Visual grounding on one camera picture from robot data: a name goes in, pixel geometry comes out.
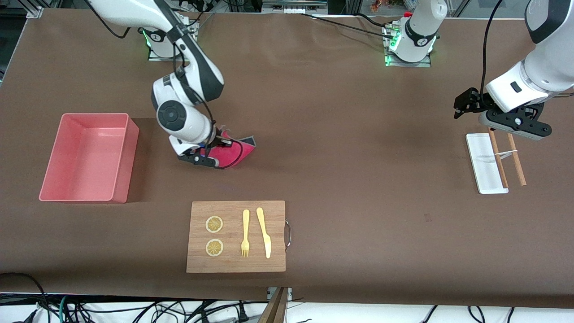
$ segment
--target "pink bin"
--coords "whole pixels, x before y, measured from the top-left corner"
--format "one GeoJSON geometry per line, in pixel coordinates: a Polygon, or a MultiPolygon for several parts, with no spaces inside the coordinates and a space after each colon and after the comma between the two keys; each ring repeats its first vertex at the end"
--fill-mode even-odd
{"type": "Polygon", "coordinates": [[[126,113],[66,113],[41,201],[125,203],[139,128],[126,113]]]}

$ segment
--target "wooden cutting board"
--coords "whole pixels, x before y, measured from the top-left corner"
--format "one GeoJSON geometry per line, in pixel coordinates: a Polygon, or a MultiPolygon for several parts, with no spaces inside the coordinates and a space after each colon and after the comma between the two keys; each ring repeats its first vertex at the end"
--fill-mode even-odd
{"type": "Polygon", "coordinates": [[[205,272],[272,272],[285,271],[285,201],[213,201],[193,202],[189,224],[187,273],[205,272]],[[263,208],[265,228],[271,237],[271,257],[265,258],[263,234],[255,210],[263,208]],[[241,257],[243,210],[250,211],[249,257],[241,257]],[[216,233],[205,228],[211,216],[223,220],[216,233]],[[212,257],[205,246],[212,239],[223,243],[223,252],[212,257]]]}

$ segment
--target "lemon slice print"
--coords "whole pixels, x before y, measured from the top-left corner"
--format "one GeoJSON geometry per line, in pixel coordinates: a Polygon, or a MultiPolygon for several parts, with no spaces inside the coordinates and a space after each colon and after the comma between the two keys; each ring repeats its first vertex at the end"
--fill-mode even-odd
{"type": "Polygon", "coordinates": [[[223,242],[219,239],[211,239],[205,245],[205,251],[212,257],[217,257],[223,252],[223,242]]]}
{"type": "Polygon", "coordinates": [[[212,216],[205,222],[205,228],[211,232],[216,233],[223,227],[223,220],[218,216],[212,216]]]}

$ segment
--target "wooden fork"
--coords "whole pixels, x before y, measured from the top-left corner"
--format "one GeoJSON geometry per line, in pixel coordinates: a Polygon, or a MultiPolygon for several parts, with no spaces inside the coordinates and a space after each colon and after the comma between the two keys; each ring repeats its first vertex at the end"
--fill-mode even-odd
{"type": "Polygon", "coordinates": [[[247,240],[247,230],[249,229],[249,210],[243,210],[243,242],[241,242],[241,256],[249,257],[249,241],[247,240]]]}

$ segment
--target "brown tabletop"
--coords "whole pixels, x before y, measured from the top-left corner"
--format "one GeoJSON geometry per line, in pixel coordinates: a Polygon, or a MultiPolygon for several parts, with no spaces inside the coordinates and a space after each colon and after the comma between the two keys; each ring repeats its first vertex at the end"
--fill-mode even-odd
{"type": "MultiPolygon", "coordinates": [[[[573,101],[547,104],[547,139],[516,138],[528,186],[505,161],[510,192],[478,194],[464,136],[485,128],[453,120],[452,104],[480,85],[485,24],[445,21],[424,69],[385,67],[377,36],[308,17],[216,15],[199,42],[226,82],[210,108],[258,144],[218,171],[177,160],[156,124],[150,89],[172,68],[146,60],[141,35],[45,10],[0,87],[0,270],[51,293],[261,299],[292,286],[306,301],[574,306],[573,101]],[[129,203],[38,200],[68,112],[139,126],[129,203]],[[286,272],[185,273],[191,202],[217,200],[286,201],[286,272]]],[[[487,81],[532,49],[523,21],[495,21],[487,81]]]]}

